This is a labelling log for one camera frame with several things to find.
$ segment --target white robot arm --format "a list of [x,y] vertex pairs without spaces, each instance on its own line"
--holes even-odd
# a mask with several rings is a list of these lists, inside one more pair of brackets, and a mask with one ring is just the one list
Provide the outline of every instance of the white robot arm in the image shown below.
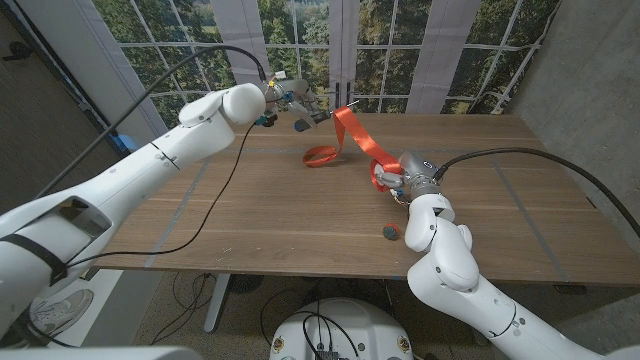
[[454,211],[433,179],[435,166],[405,153],[403,176],[378,172],[381,185],[411,191],[405,242],[426,255],[407,275],[413,294],[434,309],[480,331],[513,359],[600,359],[502,293],[478,270],[471,254],[472,236],[454,225]]
[[36,297],[73,282],[127,217],[180,169],[235,139],[227,123],[247,124],[265,111],[255,85],[212,92],[180,112],[181,125],[102,174],[31,201],[0,217],[0,336]]

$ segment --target table surface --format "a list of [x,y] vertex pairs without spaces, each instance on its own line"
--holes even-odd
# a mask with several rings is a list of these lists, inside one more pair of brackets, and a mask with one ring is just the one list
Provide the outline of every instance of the table surface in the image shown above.
[[[475,150],[544,149],[515,116],[357,114],[375,141],[398,157],[422,153],[436,164]],[[106,251],[168,250],[200,226],[233,167],[236,141],[198,162],[136,210]],[[302,163],[317,145],[335,145],[333,124],[296,133],[281,116],[256,127],[231,183],[197,239],[175,253],[110,256],[102,268],[271,275],[406,278],[423,254],[382,227],[407,223],[406,208],[375,190],[371,159],[347,136],[343,154],[320,168]],[[522,154],[461,162],[441,181],[456,223],[473,234],[481,273],[499,282],[639,285],[640,259],[557,164]]]

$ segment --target orange fabric strap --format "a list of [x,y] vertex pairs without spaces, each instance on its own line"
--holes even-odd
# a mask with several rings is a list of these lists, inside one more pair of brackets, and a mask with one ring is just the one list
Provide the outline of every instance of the orange fabric strap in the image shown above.
[[398,163],[398,160],[384,151],[378,144],[376,144],[375,141],[373,141],[369,133],[367,133],[364,127],[362,127],[356,116],[348,107],[343,106],[333,112],[333,123],[336,126],[336,136],[338,137],[338,144],[340,147],[336,149],[333,146],[316,146],[307,150],[302,157],[302,161],[307,166],[318,167],[338,157],[342,152],[344,133],[345,130],[347,130],[360,148],[367,155],[374,158],[371,162],[371,181],[373,182],[373,185],[378,189],[378,191],[388,190],[386,186],[378,184],[373,172],[376,165],[380,164],[385,172],[402,175],[404,171],[402,170],[402,166]]

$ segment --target black cable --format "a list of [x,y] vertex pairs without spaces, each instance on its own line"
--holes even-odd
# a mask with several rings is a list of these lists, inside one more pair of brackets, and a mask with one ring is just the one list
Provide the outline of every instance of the black cable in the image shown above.
[[316,347],[313,346],[313,343],[311,343],[311,339],[309,339],[309,334],[307,334],[307,320],[309,320],[309,318],[312,318],[314,316],[318,316],[318,319],[320,318],[319,315],[309,315],[306,318],[304,318],[304,320],[302,320],[302,333],[304,334],[304,338],[307,340],[307,344],[309,345],[309,348],[311,348],[311,351],[313,351],[313,355],[315,355],[313,359],[318,360],[318,359],[324,359],[324,356],[320,355],[320,353],[316,350]]
[[184,248],[186,248],[187,246],[189,246],[189,244],[191,244],[200,234],[200,231],[202,231],[202,228],[204,228],[204,224],[207,222],[207,219],[209,218],[209,215],[211,214],[211,211],[213,210],[213,207],[215,206],[216,202],[218,202],[218,199],[220,199],[220,196],[222,196],[222,193],[224,193],[224,190],[227,188],[227,185],[229,185],[229,182],[231,182],[231,178],[233,177],[233,174],[236,171],[236,168],[238,167],[238,162],[240,161],[240,155],[242,155],[242,149],[244,148],[244,143],[247,141],[247,137],[249,136],[249,132],[251,131],[251,129],[253,129],[253,127],[255,126],[254,124],[251,124],[251,127],[249,127],[249,129],[247,130],[247,132],[244,134],[244,139],[242,139],[242,144],[240,144],[240,150],[238,151],[238,157],[236,158],[236,163],[233,165],[233,169],[231,170],[231,174],[229,175],[229,178],[227,179],[227,182],[224,183],[224,186],[222,187],[222,190],[220,190],[220,192],[218,193],[218,196],[216,196],[215,200],[213,200],[213,203],[211,203],[211,206],[209,207],[209,210],[207,211],[207,214],[204,216],[204,219],[202,220],[202,223],[200,224],[200,227],[198,228],[198,231],[196,231],[196,233],[191,237],[191,239],[189,239],[189,241],[187,241],[186,243],[178,246],[177,248],[171,249],[171,250],[164,250],[164,251],[113,251],[113,252],[108,252],[108,253],[102,253],[102,254],[97,254],[97,255],[93,255],[93,256],[89,256],[87,258],[84,258],[82,260],[78,260],[76,262],[73,262],[71,264],[67,264],[67,269],[72,268],[78,264],[82,264],[84,262],[87,261],[91,261],[94,259],[98,259],[98,258],[102,258],[105,256],[112,256],[112,255],[164,255],[164,254],[170,254],[179,250],[182,250]]
[[60,340],[54,339],[49,334],[44,333],[36,325],[31,321],[31,316],[29,315],[31,308],[28,307],[25,311],[23,311],[16,321],[13,323],[11,328],[18,333],[20,337],[26,340],[30,345],[35,346],[47,346],[47,343],[43,341],[43,338],[54,343],[58,344],[62,347],[66,348],[77,348],[77,346],[69,345]]
[[298,311],[295,314],[311,314],[309,316],[307,316],[303,321],[302,321],[302,332],[304,333],[304,337],[307,340],[307,344],[309,344],[309,347],[311,347],[311,351],[313,351],[313,353],[319,357],[320,359],[322,359],[323,357],[320,356],[320,354],[318,354],[318,352],[316,351],[316,349],[313,346],[313,343],[311,343],[311,339],[309,338],[309,335],[307,334],[307,328],[306,328],[306,322],[309,318],[312,318],[314,316],[318,316],[321,317],[322,319],[329,321],[330,323],[332,323],[333,325],[335,325],[338,330],[340,330],[344,336],[347,338],[347,340],[349,340],[349,343],[351,344],[351,347],[353,348],[353,351],[356,354],[356,358],[360,358],[360,355],[358,354],[358,349],[356,348],[356,345],[354,344],[353,340],[351,340],[351,337],[349,336],[349,334],[347,334],[347,332],[342,328],[342,326],[338,325],[338,323],[336,323],[335,321],[331,320],[330,318],[324,316],[324,315],[320,315],[316,312],[313,311]]
[[30,317],[30,316],[27,316],[27,317],[29,318],[29,320],[28,320],[28,322],[27,322],[27,325],[28,325],[28,326],[29,326],[29,328],[30,328],[31,330],[33,330],[36,334],[38,334],[38,335],[42,336],[43,338],[45,338],[45,339],[47,339],[47,340],[51,341],[51,342],[52,342],[52,343],[54,343],[54,344],[60,345],[60,346],[62,346],[62,347],[66,347],[66,348],[70,348],[70,349],[77,349],[77,348],[79,348],[79,346],[69,345],[69,344],[67,344],[67,343],[65,343],[65,342],[62,342],[62,341],[60,341],[60,340],[57,340],[57,339],[53,338],[52,336],[49,336],[48,334],[46,334],[46,333],[44,333],[44,332],[40,331],[40,329],[38,329],[38,327],[37,327],[37,326],[36,326],[36,325],[31,321],[31,317]]
[[273,299],[275,299],[278,295],[280,295],[280,294],[284,294],[284,293],[286,293],[286,292],[292,292],[292,293],[294,293],[294,294],[298,295],[298,296],[302,299],[302,295],[300,295],[297,291],[295,291],[295,290],[293,290],[293,289],[284,289],[284,290],[282,290],[282,291],[279,291],[279,292],[277,292],[277,293],[273,294],[273,296],[271,296],[271,297],[269,298],[269,300],[267,300],[267,302],[266,302],[266,303],[264,303],[264,305],[262,305],[262,310],[260,310],[260,331],[262,331],[262,337],[264,337],[264,340],[267,342],[267,346],[269,346],[269,347],[271,346],[271,342],[272,342],[272,341],[269,341],[269,339],[267,338],[267,334],[266,334],[266,333],[265,333],[265,331],[264,331],[264,309],[265,309],[265,308],[267,307],[267,305],[269,305],[269,303],[270,303]]
[[244,49],[241,49],[236,46],[231,46],[231,45],[211,44],[206,48],[196,51],[195,53],[187,56],[186,58],[182,59],[179,63],[172,66],[169,70],[167,70],[164,74],[162,74],[162,76],[160,76],[153,84],[151,84],[151,86],[149,86],[142,95],[138,96],[136,101],[134,101],[133,104],[131,104],[127,108],[127,110],[125,110],[124,113],[122,113],[122,115],[120,115],[120,117],[113,122],[113,124],[109,125],[109,127],[107,127],[95,140],[93,140],[91,144],[89,144],[89,146],[87,146],[86,149],[82,151],[82,153],[80,153],[80,155],[78,155],[71,162],[71,164],[69,164],[66,168],[64,168],[64,170],[62,170],[58,175],[56,175],[56,177],[53,180],[51,180],[51,182],[49,182],[42,190],[40,190],[40,192],[35,196],[34,200],[41,198],[42,196],[46,195],[49,191],[51,191],[51,189],[53,189],[53,187],[56,186],[56,184],[58,184],[60,180],[62,180],[62,178],[64,178],[67,174],[69,174],[71,170],[73,170],[80,163],[80,161],[82,161],[82,159],[87,157],[87,155],[89,155],[89,153],[93,149],[95,149],[96,146],[98,146],[98,144],[100,144],[102,140],[104,140],[107,136],[109,136],[109,133],[115,130],[115,128],[118,125],[120,125],[120,123],[122,123],[127,118],[127,116],[129,116],[133,112],[133,110],[135,110],[138,107],[138,105],[140,105],[149,94],[151,94],[151,91],[153,91],[153,89],[158,87],[160,83],[162,83],[166,78],[171,76],[171,74],[173,74],[176,70],[182,67],[182,65],[186,64],[187,62],[191,61],[191,59],[199,55],[202,55],[206,52],[210,52],[213,50],[221,50],[221,49],[237,51],[241,54],[247,55],[251,60],[253,60],[254,63],[256,63],[256,66],[258,67],[258,76],[260,77],[260,80],[262,82],[267,81],[267,76],[265,75],[264,69],[262,68],[262,65],[260,65],[260,62],[258,61],[258,59],[255,56],[253,56],[253,54],[251,54],[250,52]]
[[[178,294],[176,293],[176,280],[178,279],[178,275],[180,275],[180,274],[181,274],[180,272],[177,272],[176,276],[173,278],[173,284],[171,284],[171,292],[173,293],[173,299],[178,303],[178,305],[180,305],[180,307],[183,308],[183,309],[188,309],[189,305],[183,304],[182,301],[180,301],[180,299],[178,299]],[[195,297],[197,290],[193,285],[195,285],[195,284],[191,285],[191,292],[192,292],[193,296]],[[203,302],[202,304],[197,305],[196,306],[196,310],[203,308],[205,305],[207,305],[209,303],[209,301],[211,301],[211,297],[209,297],[207,299],[207,301]]]
[[[317,299],[316,302],[317,302],[316,312],[318,314],[320,314],[320,299]],[[320,317],[318,317],[318,336],[320,337],[320,344],[322,344],[322,329],[320,329]]]
[[559,156],[550,154],[546,151],[529,149],[529,148],[519,148],[519,147],[497,148],[497,149],[474,151],[468,154],[460,155],[456,158],[453,158],[447,161],[444,165],[440,167],[440,169],[438,169],[438,171],[436,171],[436,173],[433,175],[433,179],[435,181],[442,179],[442,176],[449,169],[449,167],[460,161],[472,159],[479,156],[485,156],[485,155],[491,155],[491,154],[504,154],[504,153],[522,153],[522,154],[531,154],[531,155],[540,156],[545,159],[554,161],[562,166],[568,167],[569,169],[582,175],[582,177],[589,180],[600,191],[602,191],[602,193],[609,199],[609,201],[611,201],[611,203],[616,207],[616,209],[620,211],[620,213],[625,218],[625,220],[627,220],[629,225],[631,225],[631,228],[633,228],[633,231],[640,238],[640,225],[633,218],[633,215],[631,215],[629,210],[627,210],[627,208],[622,204],[622,202],[618,200],[618,198],[611,192],[611,190],[609,190],[602,182],[600,182],[600,180],[598,180],[595,176],[591,175],[585,169],[581,168],[580,166],[568,160],[565,160]]
[[[162,341],[166,338],[168,338],[169,336],[175,334],[176,332],[178,332],[180,329],[182,329],[188,322],[189,320],[191,320],[191,317],[193,316],[193,314],[196,312],[196,304],[198,303],[198,300],[200,299],[200,296],[202,295],[202,293],[204,292],[204,286],[207,283],[207,279],[210,277],[210,274],[200,274],[198,276],[196,276],[195,279],[193,279],[193,283],[191,284],[192,288],[195,287],[195,284],[197,283],[198,279],[200,277],[202,277],[202,284],[200,285],[200,291],[198,292],[198,294],[194,297],[193,302],[191,302],[191,304],[189,305],[189,307],[187,307],[187,309],[185,311],[183,311],[180,315],[178,315],[178,317],[176,317],[175,319],[173,319],[170,323],[168,323],[165,327],[163,327],[162,329],[160,329],[160,331],[158,331],[158,333],[156,334],[156,336],[153,338],[153,340],[151,340],[151,344],[150,345],[154,345],[155,343]],[[162,334],[166,329],[168,329],[171,325],[175,324],[178,320],[180,320],[187,312],[191,311],[191,313],[189,314],[189,316],[187,317],[187,319],[182,322],[182,324],[180,324],[177,328],[175,328],[173,331],[171,331],[170,333],[168,333],[167,335],[163,336],[163,337],[159,337],[160,334]]]

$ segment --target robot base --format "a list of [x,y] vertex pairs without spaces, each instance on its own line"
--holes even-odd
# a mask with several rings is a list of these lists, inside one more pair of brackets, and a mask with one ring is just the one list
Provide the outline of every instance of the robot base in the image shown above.
[[[313,359],[314,354],[307,344],[302,331],[302,322],[309,316],[303,311],[319,312],[335,321],[349,334],[358,349],[360,359],[411,360],[411,343],[406,331],[398,322],[384,311],[364,301],[349,298],[332,298],[313,302],[298,313],[285,320],[276,331],[269,359],[302,360]],[[340,329],[318,317],[311,317],[306,322],[307,335],[324,359],[356,359],[356,354],[347,337]],[[331,332],[332,349],[329,351],[329,331]]]

